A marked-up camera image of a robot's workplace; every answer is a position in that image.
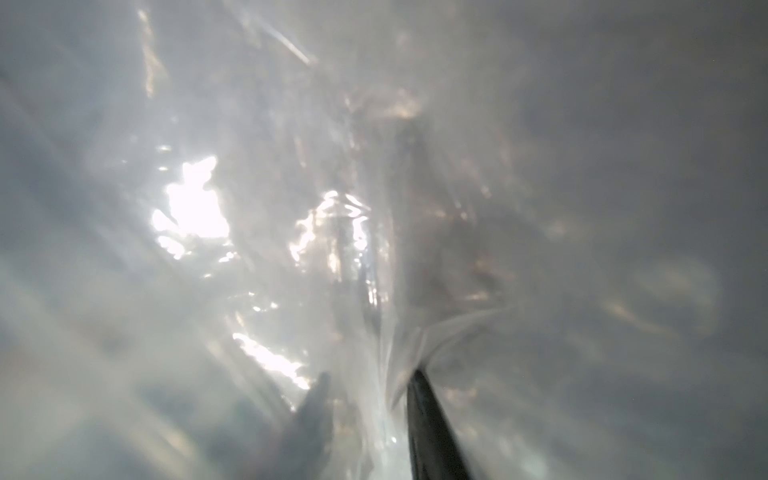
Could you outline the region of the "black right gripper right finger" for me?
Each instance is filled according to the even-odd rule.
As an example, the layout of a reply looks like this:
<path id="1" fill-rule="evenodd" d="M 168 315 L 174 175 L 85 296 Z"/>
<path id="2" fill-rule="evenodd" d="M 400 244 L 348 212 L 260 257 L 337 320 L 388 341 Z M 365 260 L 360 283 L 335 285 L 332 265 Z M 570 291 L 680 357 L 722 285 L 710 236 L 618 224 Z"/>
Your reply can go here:
<path id="1" fill-rule="evenodd" d="M 425 373 L 417 369 L 407 385 L 409 454 L 415 480 L 470 480 L 453 430 Z"/>

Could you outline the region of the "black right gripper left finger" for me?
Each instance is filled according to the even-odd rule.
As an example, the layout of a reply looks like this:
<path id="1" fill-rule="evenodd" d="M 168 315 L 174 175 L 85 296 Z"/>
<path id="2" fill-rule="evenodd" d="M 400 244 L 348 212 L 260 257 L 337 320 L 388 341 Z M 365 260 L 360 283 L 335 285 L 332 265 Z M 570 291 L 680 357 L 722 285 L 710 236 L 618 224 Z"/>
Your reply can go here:
<path id="1" fill-rule="evenodd" d="M 284 426 L 269 434 L 251 466 L 251 478 L 319 479 L 333 436 L 331 376 L 322 372 Z"/>

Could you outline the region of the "clear plastic vacuum bag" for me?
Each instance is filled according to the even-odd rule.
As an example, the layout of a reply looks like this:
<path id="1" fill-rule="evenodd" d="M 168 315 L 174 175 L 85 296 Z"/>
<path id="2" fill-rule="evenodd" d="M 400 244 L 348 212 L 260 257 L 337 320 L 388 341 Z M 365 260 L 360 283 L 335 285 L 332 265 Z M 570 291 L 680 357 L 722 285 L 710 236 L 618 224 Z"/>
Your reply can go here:
<path id="1" fill-rule="evenodd" d="M 1 475 L 767 475 L 763 1 L 5 1 Z"/>

